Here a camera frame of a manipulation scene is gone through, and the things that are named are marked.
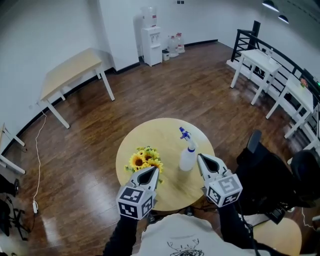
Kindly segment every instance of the white desk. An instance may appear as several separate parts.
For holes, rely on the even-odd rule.
[[[110,85],[101,64],[101,59],[98,58],[93,49],[88,48],[78,53],[77,55],[67,59],[65,62],[56,66],[46,74],[42,86],[40,100],[46,104],[46,106],[67,129],[70,127],[70,125],[51,105],[51,103],[48,101],[48,98],[56,92],[60,92],[61,98],[65,101],[66,99],[61,92],[62,88],[75,81],[79,77],[83,76],[85,73],[91,70],[95,70],[98,78],[100,79],[102,77],[106,90],[109,93],[111,100],[114,101],[115,97],[111,91]]]
[[[314,111],[314,97],[312,93],[306,88],[302,87],[300,81],[292,74],[290,74],[288,80],[285,83],[285,87],[280,94],[279,98],[275,102],[274,106],[271,108],[270,112],[266,115],[266,119],[272,115],[272,113],[276,110],[279,103],[283,100],[285,95],[290,93],[296,100],[301,104],[299,109],[292,116],[294,118],[301,111],[302,108],[305,108],[305,114],[299,119],[299,121],[284,135],[287,139],[295,130],[298,129],[300,125],[304,123],[307,117]]]
[[[256,92],[253,100],[251,101],[251,104],[254,105],[261,94],[262,90],[264,89],[265,92],[268,91],[269,87],[273,83],[276,73],[278,72],[279,68],[281,65],[276,62],[273,58],[270,58],[268,55],[266,55],[264,52],[258,50],[258,49],[253,49],[253,50],[243,50],[240,52],[241,53],[241,58],[239,61],[239,66],[235,71],[232,83],[230,85],[231,88],[235,87],[235,84],[237,82],[242,64],[244,63],[244,60],[248,60],[252,63],[252,68],[250,70],[250,75],[249,75],[249,80],[251,79],[251,76],[256,68],[259,67],[261,70],[265,72],[264,74],[264,79],[259,85],[259,89]],[[268,78],[272,75],[272,80],[270,81],[269,85],[267,83]]]
[[[19,139],[15,135],[11,135],[11,133],[7,130],[5,124],[3,124],[2,127],[0,128],[0,144],[1,144],[2,134],[6,134],[10,140],[15,139],[23,147],[25,146],[25,143],[21,139]],[[17,172],[19,172],[21,174],[25,174],[26,173],[26,171],[24,169],[21,169],[19,166],[15,165],[13,162],[9,161],[8,159],[6,159],[1,154],[0,154],[0,165],[3,166],[4,168],[6,168],[7,165],[8,165],[8,166],[12,167],[13,169],[15,169]]]

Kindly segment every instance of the ceiling light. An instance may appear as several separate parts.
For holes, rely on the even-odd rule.
[[[280,20],[282,20],[283,22],[285,22],[285,23],[287,23],[287,24],[289,24],[289,20],[287,19],[287,17],[286,16],[284,16],[284,15],[279,15],[279,17],[278,17]]]
[[[268,7],[271,10],[274,10],[276,12],[279,12],[277,6],[274,4],[274,2],[272,2],[271,0],[265,0],[262,3],[265,7]]]

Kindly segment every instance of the chair armrest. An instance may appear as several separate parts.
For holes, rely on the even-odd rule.
[[[260,142],[262,136],[262,132],[260,130],[254,130],[251,134],[248,144],[246,145],[246,148],[253,154]]]

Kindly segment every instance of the white shirt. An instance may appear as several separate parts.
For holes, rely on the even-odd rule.
[[[261,256],[270,256],[259,251]],[[193,216],[172,214],[149,225],[135,256],[252,256],[254,250],[243,250],[224,242],[211,224]]]

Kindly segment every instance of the round wooden table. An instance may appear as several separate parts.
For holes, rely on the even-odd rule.
[[[214,156],[215,152],[210,141],[194,125],[174,118],[159,118],[144,122],[134,128],[122,141],[116,155],[116,175],[121,186],[125,185],[132,173],[124,171],[124,166],[129,165],[133,153],[138,147],[156,148],[163,163],[163,173],[159,178],[164,183],[158,183],[154,207],[156,211],[175,211],[192,205],[203,196],[201,188],[204,180],[200,175],[198,164],[195,163],[191,171],[179,170],[180,154],[186,149],[188,143],[182,136],[179,128],[183,127],[191,133],[197,143],[196,153]]]
[[[278,225],[271,220],[261,223],[253,228],[253,237],[259,243],[275,248],[285,255],[300,255],[301,230],[292,219],[283,218]]]

